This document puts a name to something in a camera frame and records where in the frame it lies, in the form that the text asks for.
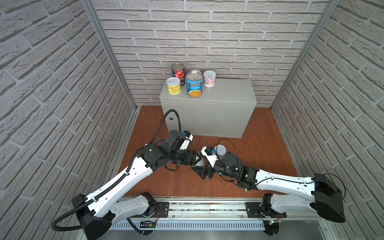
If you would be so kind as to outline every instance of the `can lid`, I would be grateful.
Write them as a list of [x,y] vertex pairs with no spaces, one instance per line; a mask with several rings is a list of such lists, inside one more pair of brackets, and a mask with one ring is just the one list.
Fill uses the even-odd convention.
[[216,73],[214,71],[205,71],[203,73],[205,78],[214,78],[216,77]]
[[180,84],[180,79],[179,78],[168,78],[167,79],[167,84],[170,85],[170,86],[177,86]]
[[189,72],[187,74],[187,79],[191,81],[198,81],[203,79],[203,74],[198,73],[198,72]]
[[183,70],[184,69],[184,64],[174,63],[174,64],[172,64],[171,69],[174,70],[174,71]]

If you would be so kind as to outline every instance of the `wooden floor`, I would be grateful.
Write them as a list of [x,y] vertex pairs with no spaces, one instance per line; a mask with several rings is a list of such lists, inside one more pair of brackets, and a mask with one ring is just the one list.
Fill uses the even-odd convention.
[[[135,149],[148,143],[153,137],[163,117],[160,106],[143,106],[137,118],[120,171],[129,163]],[[167,137],[164,122],[156,139]],[[204,146],[215,146],[219,137],[194,136],[190,149],[201,150]],[[238,156],[245,166],[257,167],[269,172],[297,176],[288,155],[283,138],[268,108],[255,108],[241,139],[230,138],[236,145]],[[235,152],[228,141],[220,144],[228,151]],[[136,184],[126,195],[137,196],[149,192],[152,196],[162,197],[263,197],[270,191],[244,191],[233,183],[225,182],[219,175],[202,180],[189,166],[179,165],[177,172],[160,168]]]

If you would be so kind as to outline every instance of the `progresso chicken noodle can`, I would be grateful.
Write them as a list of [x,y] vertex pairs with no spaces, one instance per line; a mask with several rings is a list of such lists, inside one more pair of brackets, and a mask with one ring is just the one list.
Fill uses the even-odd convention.
[[192,71],[187,74],[187,94],[191,98],[198,98],[201,96],[203,88],[203,74]]
[[185,68],[181,63],[174,63],[171,66],[172,77],[180,79],[180,85],[184,86],[185,83]]

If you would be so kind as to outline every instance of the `soup can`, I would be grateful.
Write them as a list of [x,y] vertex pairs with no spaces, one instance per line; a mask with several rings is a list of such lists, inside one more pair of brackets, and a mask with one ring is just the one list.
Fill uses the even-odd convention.
[[185,83],[185,68],[181,63],[174,63],[171,66],[172,69],[172,77],[180,79],[180,85],[184,86]]
[[199,72],[189,72],[187,74],[187,95],[191,98],[201,96],[203,88],[203,74]]
[[203,83],[206,87],[213,87],[216,82],[216,73],[214,71],[205,71],[203,73]]
[[179,78],[168,78],[167,79],[167,88],[169,94],[176,95],[181,92],[180,88],[180,79]]

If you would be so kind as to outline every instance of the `red tomato can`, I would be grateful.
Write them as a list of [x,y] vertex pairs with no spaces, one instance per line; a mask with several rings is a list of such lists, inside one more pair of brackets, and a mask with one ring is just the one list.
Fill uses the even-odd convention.
[[172,69],[172,77],[180,79],[180,85],[183,86],[185,84],[185,68],[181,63],[174,63],[171,66]]

